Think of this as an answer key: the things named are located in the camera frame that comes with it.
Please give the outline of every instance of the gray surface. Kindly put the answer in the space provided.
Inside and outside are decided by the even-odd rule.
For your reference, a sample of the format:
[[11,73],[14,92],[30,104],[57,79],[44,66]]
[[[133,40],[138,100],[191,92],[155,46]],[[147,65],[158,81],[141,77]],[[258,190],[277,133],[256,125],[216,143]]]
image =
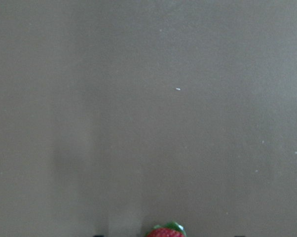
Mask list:
[[297,0],[0,0],[0,237],[169,220],[297,236]]

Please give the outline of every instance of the strawberry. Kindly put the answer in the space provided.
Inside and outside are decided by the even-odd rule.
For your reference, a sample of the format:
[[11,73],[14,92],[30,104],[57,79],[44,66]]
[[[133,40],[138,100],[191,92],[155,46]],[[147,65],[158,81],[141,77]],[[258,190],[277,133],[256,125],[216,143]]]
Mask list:
[[154,226],[145,237],[186,237],[186,233],[177,222],[169,222],[165,226]]

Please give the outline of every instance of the toy strawberry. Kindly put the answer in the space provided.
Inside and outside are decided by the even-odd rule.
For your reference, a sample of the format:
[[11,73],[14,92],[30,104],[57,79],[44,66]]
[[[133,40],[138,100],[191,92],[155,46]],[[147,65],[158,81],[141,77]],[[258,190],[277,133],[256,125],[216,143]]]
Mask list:
[[169,222],[164,226],[154,226],[145,237],[187,237],[184,228],[177,222]]

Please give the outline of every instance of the red strawberry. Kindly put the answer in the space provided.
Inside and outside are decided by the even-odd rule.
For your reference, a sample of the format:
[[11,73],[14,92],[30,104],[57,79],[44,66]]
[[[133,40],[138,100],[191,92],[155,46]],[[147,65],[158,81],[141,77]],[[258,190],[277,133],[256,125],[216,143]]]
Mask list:
[[146,237],[186,237],[184,228],[176,222],[167,223],[165,226],[155,226]]

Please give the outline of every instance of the gray background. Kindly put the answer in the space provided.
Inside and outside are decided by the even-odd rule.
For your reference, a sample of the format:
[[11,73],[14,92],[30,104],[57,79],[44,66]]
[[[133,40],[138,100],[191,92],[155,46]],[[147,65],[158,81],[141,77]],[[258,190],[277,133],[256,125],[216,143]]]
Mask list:
[[297,236],[297,0],[0,0],[0,237],[169,220]]

